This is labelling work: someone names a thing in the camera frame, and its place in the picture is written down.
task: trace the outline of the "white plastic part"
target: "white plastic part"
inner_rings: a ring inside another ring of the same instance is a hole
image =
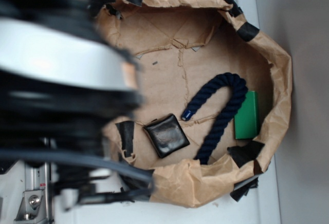
[[[7,18],[0,18],[0,38],[2,70],[97,90],[137,88],[135,67],[107,45]]]

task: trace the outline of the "gray wall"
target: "gray wall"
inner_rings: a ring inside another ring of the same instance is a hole
[[[276,153],[282,224],[329,223],[329,0],[257,0],[261,29],[293,57],[293,110]]]

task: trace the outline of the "rope end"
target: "rope end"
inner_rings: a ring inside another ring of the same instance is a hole
[[[181,115],[181,119],[184,120],[184,121],[189,121],[192,118],[193,115],[194,115],[194,113],[192,113],[191,111],[186,109],[183,112],[183,114]]]

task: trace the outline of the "black wallet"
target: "black wallet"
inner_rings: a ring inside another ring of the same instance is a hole
[[[190,144],[173,114],[155,120],[143,128],[160,158]]]

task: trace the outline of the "metal bracket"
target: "metal bracket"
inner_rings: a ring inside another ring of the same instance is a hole
[[[48,223],[44,190],[25,191],[14,224]]]

